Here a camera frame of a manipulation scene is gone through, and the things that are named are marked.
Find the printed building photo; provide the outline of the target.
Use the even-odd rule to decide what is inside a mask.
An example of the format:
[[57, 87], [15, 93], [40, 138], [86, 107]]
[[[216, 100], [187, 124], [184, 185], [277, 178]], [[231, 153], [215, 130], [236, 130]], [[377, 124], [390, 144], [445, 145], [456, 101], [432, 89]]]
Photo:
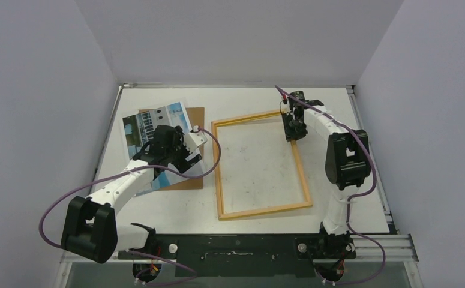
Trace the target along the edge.
[[[159, 125], [180, 126], [189, 132], [195, 125], [204, 126], [205, 109], [203, 107], [185, 107], [182, 102], [175, 102], [153, 109], [140, 109], [127, 113], [119, 122], [122, 128], [124, 148], [129, 159], [140, 152], [141, 147], [154, 138], [154, 131]], [[185, 179], [170, 172], [162, 172], [151, 182], [150, 189], [144, 188], [136, 195], [152, 191], [200, 190], [203, 179]]]

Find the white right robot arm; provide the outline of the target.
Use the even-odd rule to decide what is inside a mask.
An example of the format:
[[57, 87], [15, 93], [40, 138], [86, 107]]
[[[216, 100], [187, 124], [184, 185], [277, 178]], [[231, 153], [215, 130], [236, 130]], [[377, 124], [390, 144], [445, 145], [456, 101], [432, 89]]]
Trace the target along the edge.
[[302, 91], [280, 89], [279, 93], [286, 141], [303, 139], [313, 130], [326, 142], [325, 174], [335, 188], [322, 221], [327, 235], [317, 240], [317, 249], [322, 256], [332, 257], [341, 249], [336, 235], [350, 232], [351, 197], [371, 174], [368, 134], [336, 120], [321, 101], [306, 99]]

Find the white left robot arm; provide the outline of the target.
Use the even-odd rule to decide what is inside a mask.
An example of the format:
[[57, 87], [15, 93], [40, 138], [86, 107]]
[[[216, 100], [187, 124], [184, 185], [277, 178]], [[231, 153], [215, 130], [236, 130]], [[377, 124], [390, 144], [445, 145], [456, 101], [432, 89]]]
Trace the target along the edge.
[[141, 258], [152, 257], [157, 242], [149, 234], [154, 229], [138, 223], [120, 226], [116, 217], [138, 192], [151, 188], [162, 172], [190, 170], [202, 159], [197, 150], [206, 141], [198, 127], [186, 133], [180, 126], [157, 126], [152, 139], [132, 156], [123, 172], [105, 179], [105, 186], [89, 196], [70, 200], [61, 248], [97, 263], [130, 249]]

